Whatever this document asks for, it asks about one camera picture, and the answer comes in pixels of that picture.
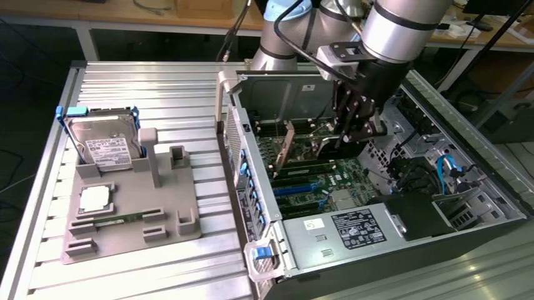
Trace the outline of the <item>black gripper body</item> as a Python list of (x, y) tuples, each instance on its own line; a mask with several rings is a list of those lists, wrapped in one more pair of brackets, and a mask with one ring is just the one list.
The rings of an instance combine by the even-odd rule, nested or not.
[(413, 62), (395, 64), (381, 59), (362, 61), (355, 69), (355, 87), (342, 84), (335, 88), (335, 105), (341, 103), (346, 90), (351, 89), (375, 101), (375, 109), (382, 110), (386, 101), (394, 95), (407, 72), (413, 68)]

